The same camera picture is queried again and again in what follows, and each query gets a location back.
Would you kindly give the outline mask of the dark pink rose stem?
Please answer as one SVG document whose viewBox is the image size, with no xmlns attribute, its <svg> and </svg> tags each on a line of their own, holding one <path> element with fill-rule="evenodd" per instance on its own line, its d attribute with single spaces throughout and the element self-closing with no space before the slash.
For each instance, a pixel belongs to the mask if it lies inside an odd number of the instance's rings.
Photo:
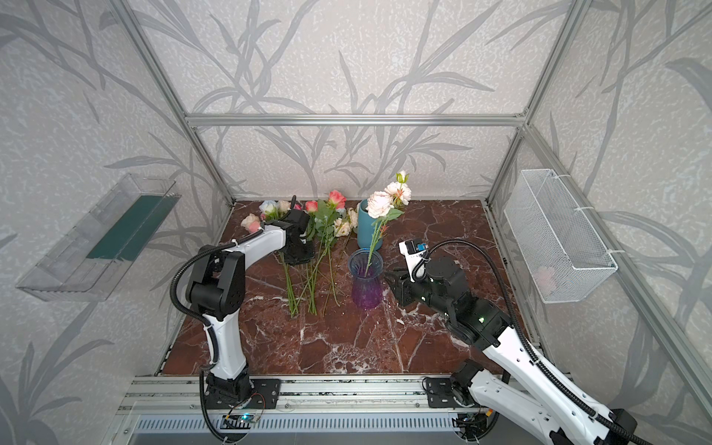
<svg viewBox="0 0 712 445">
<path fill-rule="evenodd" d="M 332 265 L 332 250 L 340 237 L 347 237 L 352 232 L 352 222 L 346 208 L 346 197 L 337 190 L 329 193 L 326 200 L 317 201 L 315 233 L 313 239 L 317 241 L 316 263 L 311 272 L 311 298 L 314 299 L 317 291 L 317 280 L 321 262 L 327 260 L 329 266 L 329 283 L 332 295 L 337 306 L 336 280 Z"/>
</svg>

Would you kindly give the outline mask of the blue white rose stem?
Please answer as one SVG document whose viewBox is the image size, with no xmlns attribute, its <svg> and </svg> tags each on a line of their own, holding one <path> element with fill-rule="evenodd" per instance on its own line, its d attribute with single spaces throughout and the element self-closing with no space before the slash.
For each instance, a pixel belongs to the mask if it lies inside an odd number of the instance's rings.
<svg viewBox="0 0 712 445">
<path fill-rule="evenodd" d="M 265 200 L 260 206 L 261 220 L 268 223 L 272 221 L 278 221 L 287 216 L 287 213 L 291 209 L 291 202 L 286 200 Z M 285 255 L 280 252 L 277 254 L 277 259 L 279 264 L 283 267 L 283 272 L 285 275 L 286 291 L 287 291 L 287 304 L 289 305 L 289 314 L 291 317 L 295 317 L 299 314 L 299 303 L 295 296 L 293 289 L 293 283 L 289 271 L 289 266 L 287 265 Z"/>
</svg>

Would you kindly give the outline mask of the pale pink peony flower stem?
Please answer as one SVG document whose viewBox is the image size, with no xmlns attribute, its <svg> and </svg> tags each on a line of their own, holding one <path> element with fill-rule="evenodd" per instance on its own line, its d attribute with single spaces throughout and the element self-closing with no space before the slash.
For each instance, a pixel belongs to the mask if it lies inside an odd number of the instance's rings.
<svg viewBox="0 0 712 445">
<path fill-rule="evenodd" d="M 374 192 L 367 198 L 366 211 L 374 220 L 371 243 L 369 245 L 366 272 L 369 271 L 378 243 L 385 235 L 388 223 L 404 215 L 406 207 L 413 199 L 413 192 L 408 185 L 410 174 L 405 170 L 396 173 L 394 182 L 388 184 L 384 190 Z"/>
</svg>

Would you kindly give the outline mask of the pink rose flower stem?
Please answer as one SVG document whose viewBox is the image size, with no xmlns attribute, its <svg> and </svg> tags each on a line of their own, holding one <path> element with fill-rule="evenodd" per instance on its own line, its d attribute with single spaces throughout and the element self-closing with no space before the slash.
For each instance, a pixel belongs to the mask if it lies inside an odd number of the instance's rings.
<svg viewBox="0 0 712 445">
<path fill-rule="evenodd" d="M 318 211 L 318 206 L 319 204 L 316 200 L 307 201 L 304 205 L 304 209 L 310 217 L 309 224 L 305 232 L 305 235 L 308 238 L 313 238 L 315 233 L 316 213 Z"/>
</svg>

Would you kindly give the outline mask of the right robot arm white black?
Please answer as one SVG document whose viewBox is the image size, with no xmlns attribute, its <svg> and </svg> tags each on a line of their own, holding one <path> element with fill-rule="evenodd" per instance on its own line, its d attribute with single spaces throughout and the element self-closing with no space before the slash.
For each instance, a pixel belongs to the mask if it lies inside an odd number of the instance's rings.
<svg viewBox="0 0 712 445">
<path fill-rule="evenodd" d="M 426 264 L 421 280 L 408 270 L 385 278 L 398 304 L 422 303 L 445 318 L 451 334 L 481 350 L 521 385 L 511 387 L 472 360 L 451 376 L 455 399 L 493 409 L 543 444 L 641 444 L 636 420 L 588 396 L 517 334 L 517 322 L 475 296 L 464 271 L 443 257 Z"/>
</svg>

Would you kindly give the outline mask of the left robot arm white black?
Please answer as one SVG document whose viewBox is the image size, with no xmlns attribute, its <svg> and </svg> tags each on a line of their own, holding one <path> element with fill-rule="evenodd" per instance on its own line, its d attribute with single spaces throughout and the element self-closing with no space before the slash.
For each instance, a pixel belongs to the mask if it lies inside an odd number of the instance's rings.
<svg viewBox="0 0 712 445">
<path fill-rule="evenodd" d="M 310 220 L 302 207 L 293 207 L 280 219 L 258 221 L 246 237 L 202 247 L 174 275 L 169 288 L 172 305 L 202 323 L 207 335 L 211 361 L 203 377 L 210 391 L 238 401 L 252 393 L 238 319 L 247 294 L 248 268 L 274 252 L 282 254 L 287 264 L 311 261 Z"/>
</svg>

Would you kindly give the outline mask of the purple blue glass vase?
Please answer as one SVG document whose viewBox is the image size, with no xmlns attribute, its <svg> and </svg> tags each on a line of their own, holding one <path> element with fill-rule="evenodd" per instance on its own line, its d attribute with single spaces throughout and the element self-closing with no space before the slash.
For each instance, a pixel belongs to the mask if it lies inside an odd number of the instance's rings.
<svg viewBox="0 0 712 445">
<path fill-rule="evenodd" d="M 348 269 L 352 275 L 352 301 L 359 309 L 369 311 L 382 302 L 383 268 L 383 259 L 377 251 L 370 253 L 367 248 L 361 248 L 350 256 Z"/>
</svg>

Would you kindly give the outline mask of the teal ceramic cylinder vase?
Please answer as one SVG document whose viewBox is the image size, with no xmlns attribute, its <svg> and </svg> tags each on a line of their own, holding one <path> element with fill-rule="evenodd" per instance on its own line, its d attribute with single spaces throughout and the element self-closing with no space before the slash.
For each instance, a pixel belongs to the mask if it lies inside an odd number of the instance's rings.
<svg viewBox="0 0 712 445">
<path fill-rule="evenodd" d="M 376 233 L 376 219 L 367 211 L 367 200 L 362 200 L 358 206 L 357 244 L 359 248 L 370 248 Z"/>
</svg>

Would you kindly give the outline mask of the pink white flower bunch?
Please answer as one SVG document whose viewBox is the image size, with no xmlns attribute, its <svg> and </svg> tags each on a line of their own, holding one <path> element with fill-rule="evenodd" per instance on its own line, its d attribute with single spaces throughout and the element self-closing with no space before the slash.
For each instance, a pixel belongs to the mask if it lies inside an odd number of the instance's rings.
<svg viewBox="0 0 712 445">
<path fill-rule="evenodd" d="M 261 216 L 254 213 L 250 213 L 246 216 L 240 223 L 240 226 L 247 231 L 250 235 L 257 233 L 263 229 L 264 220 Z"/>
</svg>

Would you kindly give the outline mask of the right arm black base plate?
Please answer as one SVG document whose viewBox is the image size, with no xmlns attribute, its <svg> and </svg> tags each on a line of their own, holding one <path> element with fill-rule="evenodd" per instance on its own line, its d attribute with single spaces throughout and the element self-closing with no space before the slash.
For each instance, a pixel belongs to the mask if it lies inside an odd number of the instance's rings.
<svg viewBox="0 0 712 445">
<path fill-rule="evenodd" d="M 428 407 L 431 409 L 456 409 L 460 404 L 456 402 L 452 392 L 450 378 L 432 378 L 426 376 L 421 380 L 422 390 L 428 399 Z"/>
</svg>

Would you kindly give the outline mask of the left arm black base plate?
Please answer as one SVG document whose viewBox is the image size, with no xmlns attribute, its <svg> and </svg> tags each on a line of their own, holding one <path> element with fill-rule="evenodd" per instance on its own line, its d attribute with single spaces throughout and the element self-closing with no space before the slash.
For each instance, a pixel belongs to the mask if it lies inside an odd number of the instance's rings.
<svg viewBox="0 0 712 445">
<path fill-rule="evenodd" d="M 206 408 L 208 410 L 227 410 L 229 408 L 252 410 L 275 410 L 280 396 L 282 380 L 278 378 L 256 378 L 251 380 L 252 389 L 245 397 L 233 397 L 208 387 Z"/>
</svg>

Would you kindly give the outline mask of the horizontal aluminium frame bar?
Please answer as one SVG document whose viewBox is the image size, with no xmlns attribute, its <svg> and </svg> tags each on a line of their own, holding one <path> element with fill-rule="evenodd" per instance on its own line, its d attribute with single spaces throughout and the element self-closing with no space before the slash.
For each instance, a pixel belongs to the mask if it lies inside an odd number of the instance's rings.
<svg viewBox="0 0 712 445">
<path fill-rule="evenodd" d="M 506 126 L 517 127 L 521 114 L 189 114 L 202 126 Z"/>
</svg>

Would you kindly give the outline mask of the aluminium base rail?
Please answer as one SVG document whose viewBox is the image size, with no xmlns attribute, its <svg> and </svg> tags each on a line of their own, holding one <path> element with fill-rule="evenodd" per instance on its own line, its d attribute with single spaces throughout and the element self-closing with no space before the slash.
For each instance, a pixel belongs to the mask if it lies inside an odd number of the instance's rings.
<svg viewBox="0 0 712 445">
<path fill-rule="evenodd" d="M 268 395 L 276 407 L 267 413 L 426 413 L 437 402 L 437 412 L 477 412 L 445 396 L 424 390 L 421 375 L 293 375 L 278 376 L 279 394 Z M 128 413 L 200 412 L 196 376 L 135 378 L 118 409 Z"/>
</svg>

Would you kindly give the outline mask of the clear plastic wall shelf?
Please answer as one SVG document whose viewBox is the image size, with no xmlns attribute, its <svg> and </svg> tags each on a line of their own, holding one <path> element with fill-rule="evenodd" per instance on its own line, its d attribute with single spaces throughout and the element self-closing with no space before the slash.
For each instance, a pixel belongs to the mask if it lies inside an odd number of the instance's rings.
<svg viewBox="0 0 712 445">
<path fill-rule="evenodd" d="M 104 301 L 178 203 L 177 182 L 126 174 L 16 285 L 42 301 Z"/>
</svg>

